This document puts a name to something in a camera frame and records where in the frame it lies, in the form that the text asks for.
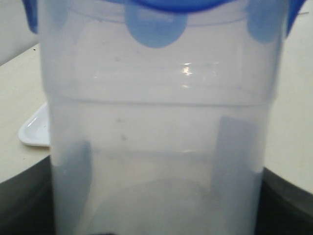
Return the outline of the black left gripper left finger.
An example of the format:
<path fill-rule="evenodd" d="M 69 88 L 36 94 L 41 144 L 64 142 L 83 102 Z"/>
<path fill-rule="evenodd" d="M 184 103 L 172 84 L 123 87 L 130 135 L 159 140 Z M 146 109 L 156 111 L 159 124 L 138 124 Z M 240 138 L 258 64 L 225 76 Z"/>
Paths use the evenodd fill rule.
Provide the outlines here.
<path fill-rule="evenodd" d="M 0 184 L 0 233 L 54 234 L 49 156 Z"/>

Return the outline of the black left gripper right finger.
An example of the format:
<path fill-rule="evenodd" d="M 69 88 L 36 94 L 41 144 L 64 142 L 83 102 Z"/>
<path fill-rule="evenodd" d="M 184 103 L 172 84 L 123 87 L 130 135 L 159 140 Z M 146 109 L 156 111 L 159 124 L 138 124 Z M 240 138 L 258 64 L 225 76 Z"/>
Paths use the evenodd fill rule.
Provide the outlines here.
<path fill-rule="evenodd" d="M 311 235 L 313 195 L 265 168 L 256 235 Z"/>

